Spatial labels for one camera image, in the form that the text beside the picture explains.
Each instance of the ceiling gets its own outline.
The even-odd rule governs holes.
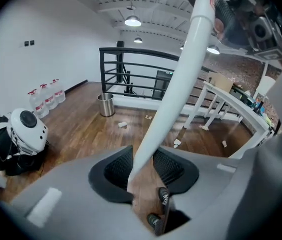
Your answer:
[[[174,39],[180,46],[185,42],[190,27],[193,7],[187,0],[78,0],[98,13],[114,28],[122,32],[137,32],[160,35]],[[139,27],[124,24],[128,16],[136,15],[142,25]],[[245,56],[244,50],[236,50],[222,45],[211,35],[210,45],[217,45],[221,53]],[[270,64],[282,68],[277,61]]]

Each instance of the table leg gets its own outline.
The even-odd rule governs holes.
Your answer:
[[[211,111],[211,109],[212,109],[212,107],[213,107],[213,105],[214,105],[216,99],[217,99],[217,94],[214,96],[214,99],[212,100],[212,102],[211,102],[209,108],[208,108],[207,111],[205,112],[205,114],[204,114],[204,117],[205,117],[205,118],[207,117],[207,115],[208,115],[209,112]]]
[[[226,113],[229,111],[229,109],[231,108],[230,105],[227,105],[227,108],[225,109],[225,111],[223,112],[223,114],[220,117],[220,120],[224,119],[224,116],[226,115]]]
[[[239,126],[239,125],[240,125],[240,123],[237,122],[237,123],[231,128],[231,130],[230,130],[229,133],[225,136],[225,138],[223,139],[222,144],[223,144],[223,146],[224,146],[225,148],[227,147],[226,140],[229,138],[229,136],[231,136],[231,135],[234,133],[234,131],[236,130],[237,126]]]
[[[200,94],[199,98],[197,99],[197,101],[195,103],[193,111],[190,113],[190,115],[187,118],[185,124],[183,125],[184,128],[188,128],[190,126],[190,123],[192,122],[193,118],[196,116],[199,108],[201,107],[201,105],[202,105],[202,103],[203,103],[203,101],[205,99],[206,94],[207,94],[207,89],[204,86],[202,91],[201,91],[201,94]]]
[[[225,101],[222,101],[218,104],[218,106],[216,107],[214,113],[212,114],[212,116],[210,117],[210,119],[206,122],[206,124],[202,127],[202,129],[204,130],[208,130],[210,124],[212,123],[212,121],[214,120],[214,118],[216,117],[216,115],[220,112],[222,106],[224,105]]]
[[[266,131],[257,131],[248,142],[246,142],[239,150],[237,150],[234,154],[232,154],[229,158],[241,159],[246,150],[252,149],[257,146],[258,143],[261,142],[262,139],[266,137],[269,133]]]

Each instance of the paper scrap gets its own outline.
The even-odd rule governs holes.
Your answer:
[[[119,128],[122,128],[124,126],[127,126],[127,122],[123,121],[123,122],[119,122]]]
[[[175,139],[175,140],[174,140],[174,144],[176,144],[176,145],[180,145],[180,144],[181,144],[181,141],[180,141],[180,140],[178,140],[178,139]]]

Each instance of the ceiling light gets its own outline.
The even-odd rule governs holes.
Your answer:
[[[143,40],[140,37],[137,37],[136,39],[134,39],[134,42],[141,44],[143,42]]]
[[[127,8],[128,10],[130,10],[130,11],[132,11],[132,10],[135,10],[135,9],[136,9],[136,7],[135,7],[135,6],[133,6],[133,5],[128,5],[126,8]]]
[[[127,17],[124,23],[128,26],[131,26],[131,27],[141,26],[140,19],[135,15]]]
[[[212,54],[216,54],[216,55],[220,54],[220,49],[215,45],[211,45],[211,46],[207,47],[207,51],[212,53]]]

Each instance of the wooden floor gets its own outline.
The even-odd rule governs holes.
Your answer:
[[[116,107],[111,117],[99,114],[96,97],[101,93],[99,83],[86,83],[66,96],[66,101],[43,119],[49,128],[48,140],[51,148],[41,169],[19,176],[8,177],[7,187],[0,191],[0,200],[11,201],[29,184],[53,167],[78,158],[96,155],[106,149],[133,145],[135,154],[151,123],[146,115],[154,116],[155,111]],[[188,129],[182,128],[186,116],[179,116],[162,145],[173,147],[175,138],[182,143],[179,149],[217,157],[228,157],[244,145],[251,137],[239,123],[229,120],[214,120],[209,131],[199,128],[205,118],[196,118]],[[119,122],[127,122],[119,128]],[[230,135],[230,129],[236,126]],[[221,141],[226,139],[227,148]],[[135,196],[133,209],[146,224],[150,212],[161,214],[156,188],[163,186],[153,169],[152,161],[142,169],[128,191]]]

